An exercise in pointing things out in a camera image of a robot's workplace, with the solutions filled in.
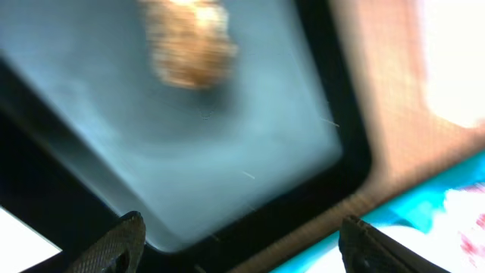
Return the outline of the white tissue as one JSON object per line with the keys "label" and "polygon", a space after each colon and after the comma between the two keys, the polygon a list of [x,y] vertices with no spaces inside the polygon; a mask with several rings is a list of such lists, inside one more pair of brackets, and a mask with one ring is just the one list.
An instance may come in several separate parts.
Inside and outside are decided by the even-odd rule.
{"label": "white tissue", "polygon": [[[458,214],[462,210],[464,203],[465,195],[463,192],[464,190],[453,190],[447,194],[445,212],[438,218],[438,227],[432,230],[429,239],[420,235],[417,237],[411,236],[409,239],[403,240],[382,227],[369,224],[448,272],[474,273],[471,266],[466,264],[465,256],[460,248],[458,229],[462,225],[462,218]],[[336,260],[343,263],[339,247]],[[319,261],[316,264],[316,268],[310,270],[310,272],[325,272],[324,269],[327,267],[322,261]]]}

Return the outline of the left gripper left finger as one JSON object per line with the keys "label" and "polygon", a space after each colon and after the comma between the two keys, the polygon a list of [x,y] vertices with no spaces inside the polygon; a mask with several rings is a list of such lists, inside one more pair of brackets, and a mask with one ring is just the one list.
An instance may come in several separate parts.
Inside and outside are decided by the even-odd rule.
{"label": "left gripper left finger", "polygon": [[82,251],[65,273],[136,273],[146,243],[146,225],[140,212],[120,217],[112,229]]}

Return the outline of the brown food scrap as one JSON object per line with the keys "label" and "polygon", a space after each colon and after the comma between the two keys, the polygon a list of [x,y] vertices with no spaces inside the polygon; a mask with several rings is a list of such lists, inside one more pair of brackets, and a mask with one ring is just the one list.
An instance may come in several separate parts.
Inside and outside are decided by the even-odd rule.
{"label": "brown food scrap", "polygon": [[238,47],[218,0],[142,0],[157,77],[170,86],[207,89],[228,78]]}

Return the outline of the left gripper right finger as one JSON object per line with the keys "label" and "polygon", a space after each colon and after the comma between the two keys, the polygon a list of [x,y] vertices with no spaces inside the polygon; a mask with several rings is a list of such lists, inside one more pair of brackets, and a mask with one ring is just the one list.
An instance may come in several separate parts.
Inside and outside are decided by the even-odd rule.
{"label": "left gripper right finger", "polygon": [[353,215],[342,220],[338,247],[346,273],[449,273]]}

